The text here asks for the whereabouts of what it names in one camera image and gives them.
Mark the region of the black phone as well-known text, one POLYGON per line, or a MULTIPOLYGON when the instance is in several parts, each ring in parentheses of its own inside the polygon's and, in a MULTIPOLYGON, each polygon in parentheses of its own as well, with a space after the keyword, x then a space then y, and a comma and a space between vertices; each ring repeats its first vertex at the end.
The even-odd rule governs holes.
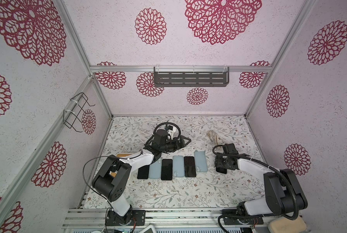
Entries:
POLYGON ((193 156, 184 157, 185 177, 196 177, 195 159, 193 156))
POLYGON ((221 174, 227 174, 227 169, 216 167, 216 172, 221 174))

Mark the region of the pale green phone case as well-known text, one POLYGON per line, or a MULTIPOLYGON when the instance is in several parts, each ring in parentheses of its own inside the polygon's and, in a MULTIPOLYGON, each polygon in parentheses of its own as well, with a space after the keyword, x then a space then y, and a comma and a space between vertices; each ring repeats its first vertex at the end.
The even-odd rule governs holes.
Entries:
POLYGON ((160 158, 149 167, 149 179, 161 178, 162 159, 160 158))
POLYGON ((172 162, 173 177, 185 177, 184 157, 181 155, 174 155, 172 158, 172 162))
POLYGON ((205 151, 194 152, 195 168, 197 172, 208 172, 205 151))

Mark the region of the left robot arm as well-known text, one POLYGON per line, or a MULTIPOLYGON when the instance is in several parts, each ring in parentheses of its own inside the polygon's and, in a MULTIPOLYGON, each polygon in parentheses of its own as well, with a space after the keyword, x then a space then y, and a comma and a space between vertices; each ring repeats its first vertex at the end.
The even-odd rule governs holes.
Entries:
POLYGON ((128 225, 133 221, 133 208, 123 194, 131 173, 155 163, 163 153, 175 152, 191 142, 181 135, 180 129, 177 131, 175 137, 174 129, 154 130, 140 152, 126 157, 111 155, 105 159, 90 187, 111 205, 105 220, 108 226, 128 225))

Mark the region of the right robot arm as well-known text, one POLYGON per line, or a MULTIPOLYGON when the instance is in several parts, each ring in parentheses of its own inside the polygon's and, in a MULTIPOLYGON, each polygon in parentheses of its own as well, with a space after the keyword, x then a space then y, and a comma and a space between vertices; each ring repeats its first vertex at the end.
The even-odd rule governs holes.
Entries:
POLYGON ((264 196, 240 203, 235 217, 283 216, 295 220, 299 212, 308 207, 303 189, 292 170, 280 170, 248 154, 240 154, 234 144, 217 145, 212 152, 215 154, 215 168, 239 170, 264 184, 264 196))

